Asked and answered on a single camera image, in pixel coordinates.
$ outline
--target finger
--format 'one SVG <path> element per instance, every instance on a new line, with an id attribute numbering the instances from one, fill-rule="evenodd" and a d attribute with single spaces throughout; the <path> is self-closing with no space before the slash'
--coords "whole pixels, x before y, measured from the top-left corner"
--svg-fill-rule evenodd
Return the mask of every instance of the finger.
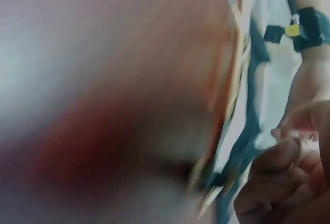
<path id="1" fill-rule="evenodd" d="M 274 175 L 252 175 L 242 188 L 234 202 L 234 208 L 238 218 L 250 219 L 253 213 L 262 213 L 262 218 L 271 211 L 270 203 L 278 203 L 290 195 L 301 185 L 308 175 L 300 168 L 278 173 Z"/>
<path id="2" fill-rule="evenodd" d="M 253 160 L 250 174 L 268 174 L 286 170 L 299 154 L 299 147 L 295 141 L 279 143 Z"/>
<path id="3" fill-rule="evenodd" d="M 330 101 L 315 101 L 305 106 L 292 110 L 280 126 L 287 126 L 297 130 L 319 131 L 325 112 L 330 106 Z"/>

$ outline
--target skin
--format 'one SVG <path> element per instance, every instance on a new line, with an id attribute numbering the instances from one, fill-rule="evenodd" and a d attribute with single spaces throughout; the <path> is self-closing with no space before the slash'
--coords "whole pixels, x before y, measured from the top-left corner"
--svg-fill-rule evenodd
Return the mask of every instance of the skin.
<path id="1" fill-rule="evenodd" d="M 241 224 L 330 222 L 329 109 L 330 101 L 315 101 L 287 115 L 280 135 L 317 131 L 320 151 L 305 151 L 301 158 L 301 140 L 294 139 L 258 156 L 234 203 Z"/>

